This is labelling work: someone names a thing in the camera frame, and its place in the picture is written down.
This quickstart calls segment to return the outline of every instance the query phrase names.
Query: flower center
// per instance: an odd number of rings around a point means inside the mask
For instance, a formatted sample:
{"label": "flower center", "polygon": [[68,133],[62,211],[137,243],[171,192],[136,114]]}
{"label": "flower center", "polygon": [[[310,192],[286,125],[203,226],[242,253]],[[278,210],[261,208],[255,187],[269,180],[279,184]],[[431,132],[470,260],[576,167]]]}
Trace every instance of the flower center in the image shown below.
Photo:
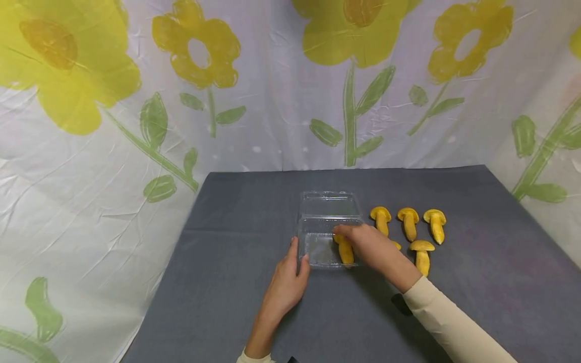
{"label": "flower center", "polygon": [[350,24],[359,28],[371,25],[383,6],[383,0],[345,0],[343,13]]}
{"label": "flower center", "polygon": [[77,60],[77,43],[63,26],[49,20],[20,22],[20,31],[44,60],[58,69],[71,69]]}
{"label": "flower center", "polygon": [[192,59],[198,67],[207,68],[210,63],[210,54],[206,49],[204,43],[197,39],[191,39],[188,42],[188,53],[189,57]]}
{"label": "flower center", "polygon": [[480,34],[480,29],[474,29],[464,36],[460,41],[460,44],[458,44],[456,53],[454,54],[454,58],[456,58],[457,61],[464,60],[464,58],[466,58],[470,52],[476,48],[478,40],[480,40]]}

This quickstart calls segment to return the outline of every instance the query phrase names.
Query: clear plastic container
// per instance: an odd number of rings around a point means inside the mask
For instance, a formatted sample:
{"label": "clear plastic container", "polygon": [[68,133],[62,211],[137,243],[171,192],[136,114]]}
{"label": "clear plastic container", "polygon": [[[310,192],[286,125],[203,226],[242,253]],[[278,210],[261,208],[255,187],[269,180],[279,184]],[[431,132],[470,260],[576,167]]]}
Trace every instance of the clear plastic container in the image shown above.
{"label": "clear plastic container", "polygon": [[355,195],[347,192],[303,192],[299,217],[308,215],[361,218]]}
{"label": "clear plastic container", "polygon": [[339,246],[333,241],[333,228],[339,224],[360,225],[363,218],[355,195],[347,192],[304,192],[301,195],[299,224],[299,260],[309,254],[309,264],[318,269],[354,267],[343,265]]}

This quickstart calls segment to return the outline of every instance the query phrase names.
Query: yellow mushroom toy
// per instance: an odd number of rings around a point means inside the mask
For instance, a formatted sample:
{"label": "yellow mushroom toy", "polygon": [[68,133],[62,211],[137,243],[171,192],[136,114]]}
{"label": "yellow mushroom toy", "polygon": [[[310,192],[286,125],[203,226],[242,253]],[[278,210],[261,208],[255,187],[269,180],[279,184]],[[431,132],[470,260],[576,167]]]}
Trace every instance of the yellow mushroom toy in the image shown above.
{"label": "yellow mushroom toy", "polygon": [[418,239],[411,243],[410,250],[415,251],[415,266],[423,276],[427,277],[430,271],[428,251],[434,251],[436,247],[426,240]]}
{"label": "yellow mushroom toy", "polygon": [[441,245],[444,242],[443,225],[446,224],[446,216],[444,213],[438,209],[430,209],[424,213],[424,221],[430,223],[430,230],[432,231],[434,241]]}
{"label": "yellow mushroom toy", "polygon": [[413,208],[403,208],[397,212],[397,219],[403,222],[403,230],[406,233],[408,241],[413,242],[418,236],[418,231],[415,229],[415,224],[419,222],[418,212]]}
{"label": "yellow mushroom toy", "polygon": [[345,236],[343,235],[333,235],[333,240],[339,245],[339,256],[341,256],[341,262],[344,265],[351,265],[355,262],[355,256],[353,255],[353,249]]}
{"label": "yellow mushroom toy", "polygon": [[[392,215],[389,214],[389,210],[386,207],[375,207],[371,210],[370,217],[375,221],[375,227],[384,236],[389,236],[388,222],[392,220]],[[401,250],[401,245],[394,240],[393,244],[398,250]]]}

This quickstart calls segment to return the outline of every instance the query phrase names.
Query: left hand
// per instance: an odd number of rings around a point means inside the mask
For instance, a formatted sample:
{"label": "left hand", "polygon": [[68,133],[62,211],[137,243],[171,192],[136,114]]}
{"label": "left hand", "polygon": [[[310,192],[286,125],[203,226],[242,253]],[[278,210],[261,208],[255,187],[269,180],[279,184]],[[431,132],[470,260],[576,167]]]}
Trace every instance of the left hand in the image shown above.
{"label": "left hand", "polygon": [[286,256],[277,264],[272,280],[261,307],[261,314],[268,319],[280,321],[303,297],[309,279],[309,257],[300,262],[300,272],[296,274],[296,259],[299,239],[293,237]]}
{"label": "left hand", "polygon": [[309,279],[309,257],[300,262],[300,272],[296,275],[296,257],[299,239],[293,237],[285,258],[277,264],[270,285],[264,294],[262,306],[254,320],[254,327],[246,343],[244,353],[248,358],[263,359],[272,348],[274,332],[285,316],[303,297]]}

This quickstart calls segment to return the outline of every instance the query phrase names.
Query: floral curtain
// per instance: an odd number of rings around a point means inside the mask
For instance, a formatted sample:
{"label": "floral curtain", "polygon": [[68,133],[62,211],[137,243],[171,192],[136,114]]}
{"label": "floral curtain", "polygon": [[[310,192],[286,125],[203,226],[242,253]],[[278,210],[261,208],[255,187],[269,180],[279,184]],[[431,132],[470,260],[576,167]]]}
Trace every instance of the floral curtain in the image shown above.
{"label": "floral curtain", "polygon": [[0,0],[0,357],[118,361],[212,171],[487,164],[581,264],[576,0]]}

